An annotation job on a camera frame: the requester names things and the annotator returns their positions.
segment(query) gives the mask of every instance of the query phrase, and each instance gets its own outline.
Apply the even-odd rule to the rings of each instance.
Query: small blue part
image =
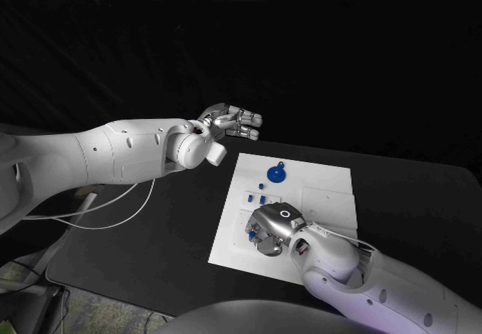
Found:
[[[251,232],[250,232],[250,241],[251,241],[251,242],[252,242],[254,237],[255,237],[255,232],[251,231]]]
[[[284,163],[278,162],[278,165],[268,169],[268,180],[274,183],[283,182],[286,179]]]

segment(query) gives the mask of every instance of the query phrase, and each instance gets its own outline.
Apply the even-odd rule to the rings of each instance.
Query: black table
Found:
[[[225,138],[219,167],[205,161],[156,180],[138,215],[107,230],[76,229],[52,260],[48,279],[169,315],[219,301],[268,299],[333,310],[303,286],[208,263],[238,153],[352,169],[358,236],[482,306],[482,189],[459,167]],[[107,186],[94,204],[128,186]],[[150,182],[82,218],[124,220]]]

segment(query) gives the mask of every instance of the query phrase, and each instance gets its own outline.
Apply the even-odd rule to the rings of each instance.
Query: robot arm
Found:
[[[216,141],[225,133],[257,140],[247,125],[261,124],[258,114],[216,104],[198,120],[118,120],[76,134],[0,134],[0,234],[68,189],[140,183],[203,159],[218,166],[226,149]]]
[[[480,310],[430,276],[306,223],[287,203],[263,205],[245,232],[261,254],[286,248],[310,294],[349,319],[392,334],[480,332]]]

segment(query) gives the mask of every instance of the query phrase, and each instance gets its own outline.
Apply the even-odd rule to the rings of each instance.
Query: black curtain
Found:
[[[79,132],[225,102],[265,116],[264,141],[480,178],[480,15],[443,6],[6,1],[1,121]]]

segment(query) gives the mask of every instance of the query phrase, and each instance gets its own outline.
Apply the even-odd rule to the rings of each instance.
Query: white board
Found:
[[[284,163],[286,180],[267,179],[267,170]],[[302,284],[299,271],[287,254],[264,256],[244,232],[252,211],[273,201],[293,205],[306,219],[326,223],[333,231],[356,237],[355,197],[349,168],[312,164],[283,158],[239,153],[224,205],[209,263]]]

